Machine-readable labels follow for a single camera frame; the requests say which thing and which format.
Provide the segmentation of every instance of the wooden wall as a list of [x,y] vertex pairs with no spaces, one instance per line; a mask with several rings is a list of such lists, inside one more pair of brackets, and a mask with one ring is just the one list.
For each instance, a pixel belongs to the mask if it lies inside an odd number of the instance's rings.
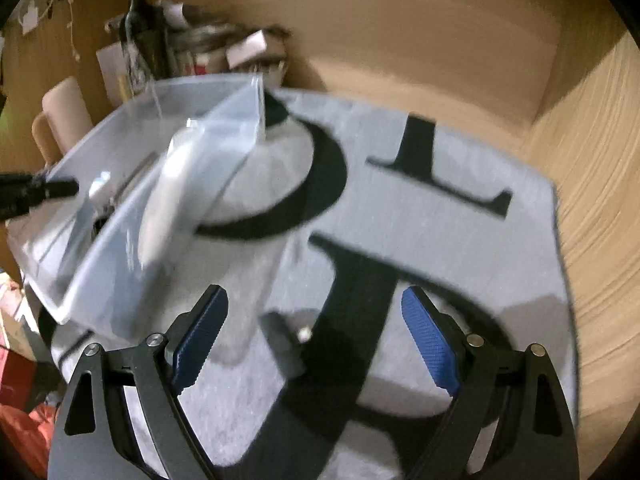
[[[178,0],[293,31],[292,86],[363,98],[465,130],[539,168],[561,199],[562,252],[582,357],[587,476],[640,401],[640,52],[606,0]],[[43,161],[30,124],[44,92],[78,79],[92,119],[111,107],[95,51],[126,0],[66,2],[6,30],[0,171]],[[0,266],[7,266],[0,244]]]

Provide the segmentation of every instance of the cardboard tube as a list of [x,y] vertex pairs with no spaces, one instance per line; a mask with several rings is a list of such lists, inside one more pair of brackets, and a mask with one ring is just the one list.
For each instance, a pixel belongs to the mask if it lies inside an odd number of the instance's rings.
[[44,95],[42,110],[62,153],[68,152],[94,127],[74,77],[67,77]]
[[47,166],[53,166],[62,159],[62,152],[60,152],[60,147],[53,136],[44,112],[40,112],[33,120],[31,134]]

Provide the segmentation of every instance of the black letter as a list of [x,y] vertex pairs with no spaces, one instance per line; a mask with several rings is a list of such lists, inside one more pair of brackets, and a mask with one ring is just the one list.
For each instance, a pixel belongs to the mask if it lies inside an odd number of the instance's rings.
[[[267,126],[289,116],[287,109],[266,92],[264,101]],[[227,240],[267,238],[302,225],[338,201],[347,184],[347,163],[340,144],[317,124],[298,121],[309,131],[314,144],[314,158],[304,182],[264,213],[222,225],[200,225],[196,234]]]
[[[496,346],[510,348],[498,323],[463,295],[428,278],[361,254],[313,234],[309,239],[335,267],[335,280],[316,320],[302,359],[306,374],[288,381],[241,461],[216,468],[221,479],[262,478],[315,480],[326,466],[347,422],[356,418],[385,426],[388,417],[375,418],[357,407],[358,396],[392,305],[399,281],[420,285],[455,308],[469,327]],[[438,418],[413,428],[434,429]],[[427,436],[415,439],[427,443]],[[419,450],[398,450],[412,461]],[[411,468],[413,463],[403,463]]]
[[378,168],[405,174],[427,186],[435,187],[458,200],[462,200],[462,202],[481,207],[505,218],[511,203],[512,193],[510,191],[501,192],[493,200],[482,200],[436,182],[432,171],[434,136],[434,123],[409,115],[406,118],[404,134],[396,160],[389,163],[370,157],[367,159],[367,163]]

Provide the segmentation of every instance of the transparent plastic bin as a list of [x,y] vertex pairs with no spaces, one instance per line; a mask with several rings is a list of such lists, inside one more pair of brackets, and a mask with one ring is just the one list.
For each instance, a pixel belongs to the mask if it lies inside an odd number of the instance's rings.
[[[73,319],[96,332],[126,337],[148,283],[162,265],[170,264],[168,254],[179,254],[198,216],[206,213],[240,167],[264,130],[262,116],[259,77],[162,81],[154,92],[105,118],[69,151],[47,178],[74,177],[78,195],[45,203],[28,217],[8,223],[12,252],[54,319]],[[120,188],[154,156],[158,160],[137,176],[129,195],[92,240],[94,221],[110,197],[104,192],[90,200],[92,184],[106,179],[110,189]],[[177,176],[181,181],[176,187]],[[173,187],[167,185],[172,177]],[[165,222],[152,227],[160,225],[175,236],[165,235],[166,243],[152,245],[151,250],[147,243],[147,261],[141,264],[136,237],[153,194],[154,216]],[[173,216],[158,204],[173,205]],[[147,241],[152,239],[149,230]]]

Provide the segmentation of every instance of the wine bottle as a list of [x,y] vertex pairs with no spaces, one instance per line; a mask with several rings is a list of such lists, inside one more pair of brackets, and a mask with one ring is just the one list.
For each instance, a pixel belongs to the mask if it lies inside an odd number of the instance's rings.
[[169,77],[166,26],[162,11],[146,0],[130,0],[124,25],[130,83],[137,94],[148,81]]
[[201,7],[175,4],[171,0],[158,0],[164,20],[171,30],[189,30],[201,25],[221,25],[227,22],[222,14],[209,12]]

